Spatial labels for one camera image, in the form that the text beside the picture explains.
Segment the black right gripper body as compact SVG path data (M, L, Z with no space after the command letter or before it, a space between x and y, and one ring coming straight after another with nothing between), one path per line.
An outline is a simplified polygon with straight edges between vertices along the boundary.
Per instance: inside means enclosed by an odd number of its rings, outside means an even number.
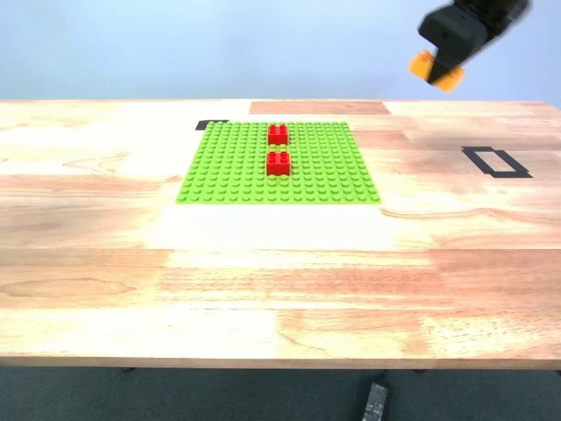
M476 17L486 28L486 39L501 36L530 7L529 0L457 0L460 9Z

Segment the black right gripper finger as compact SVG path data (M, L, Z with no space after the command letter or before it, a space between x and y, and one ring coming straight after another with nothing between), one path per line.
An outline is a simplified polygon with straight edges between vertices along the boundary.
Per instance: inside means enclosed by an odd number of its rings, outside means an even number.
M486 41L485 25L456 2L428 13L418 33L437 49L426 78L431 85L459 68Z

